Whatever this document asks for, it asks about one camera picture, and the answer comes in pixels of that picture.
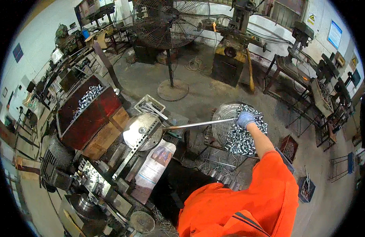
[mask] stool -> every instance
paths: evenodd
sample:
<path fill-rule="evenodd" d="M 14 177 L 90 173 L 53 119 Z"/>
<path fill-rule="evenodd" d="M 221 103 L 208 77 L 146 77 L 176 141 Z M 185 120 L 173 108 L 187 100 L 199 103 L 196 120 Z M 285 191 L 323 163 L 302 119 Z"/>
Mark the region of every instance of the stool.
<path fill-rule="evenodd" d="M 317 145 L 317 147 L 320 147 L 325 142 L 329 143 L 329 146 L 324 150 L 324 152 L 337 143 L 337 136 L 333 133 L 333 130 L 334 126 L 330 122 L 326 122 L 319 128 L 321 142 Z"/>

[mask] pile of metal nuts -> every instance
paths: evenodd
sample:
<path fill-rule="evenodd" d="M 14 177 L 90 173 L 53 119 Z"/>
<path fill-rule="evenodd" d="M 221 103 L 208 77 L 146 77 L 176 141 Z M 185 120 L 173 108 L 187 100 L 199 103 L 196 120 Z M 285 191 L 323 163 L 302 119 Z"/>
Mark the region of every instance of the pile of metal nuts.
<path fill-rule="evenodd" d="M 238 116 L 241 112 L 247 111 L 254 115 L 259 115 L 261 112 L 255 110 L 248 105 L 240 105 L 237 110 Z M 264 123 L 263 116 L 255 118 L 257 127 L 265 135 L 267 134 L 268 124 Z M 256 153 L 255 143 L 251 134 L 241 126 L 234 124 L 232 130 L 228 132 L 227 142 L 224 145 L 224 149 L 234 155 L 253 155 Z"/>
<path fill-rule="evenodd" d="M 78 108 L 73 111 L 73 120 L 92 102 L 99 94 L 104 90 L 104 87 L 98 84 L 98 86 L 90 86 L 86 94 L 78 101 Z"/>

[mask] newspaper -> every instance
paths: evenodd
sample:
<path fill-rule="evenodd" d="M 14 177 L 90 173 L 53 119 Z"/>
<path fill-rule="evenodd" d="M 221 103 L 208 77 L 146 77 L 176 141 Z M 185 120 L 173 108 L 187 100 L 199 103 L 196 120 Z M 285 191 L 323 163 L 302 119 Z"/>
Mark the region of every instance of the newspaper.
<path fill-rule="evenodd" d="M 136 185 L 131 193 L 134 198 L 143 204 L 147 202 L 153 188 L 159 181 L 175 151 L 176 146 L 163 139 L 151 150 L 146 161 L 135 176 Z"/>

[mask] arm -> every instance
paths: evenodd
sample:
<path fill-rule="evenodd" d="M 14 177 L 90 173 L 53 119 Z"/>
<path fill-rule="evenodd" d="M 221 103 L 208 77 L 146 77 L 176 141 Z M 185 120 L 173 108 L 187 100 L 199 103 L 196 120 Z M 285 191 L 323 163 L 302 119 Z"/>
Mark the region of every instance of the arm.
<path fill-rule="evenodd" d="M 275 150 L 275 147 L 271 141 L 257 127 L 252 113 L 241 112 L 237 124 L 243 128 L 246 128 L 250 132 L 255 143 L 256 152 L 260 159 L 263 158 L 266 152 Z"/>
<path fill-rule="evenodd" d="M 259 130 L 255 123 L 248 124 L 246 129 L 250 132 L 254 140 L 256 153 L 260 159 L 263 158 L 267 151 L 275 150 L 272 142 Z"/>

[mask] gloved hand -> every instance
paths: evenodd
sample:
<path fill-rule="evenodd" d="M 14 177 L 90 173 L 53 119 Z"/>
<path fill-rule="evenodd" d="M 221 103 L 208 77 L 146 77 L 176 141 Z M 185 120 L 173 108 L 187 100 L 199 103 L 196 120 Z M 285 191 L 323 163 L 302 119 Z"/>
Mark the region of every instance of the gloved hand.
<path fill-rule="evenodd" d="M 236 123 L 242 128 L 246 128 L 246 126 L 249 125 L 250 123 L 256 124 L 253 113 L 246 111 L 241 112 L 238 121 L 236 121 Z"/>

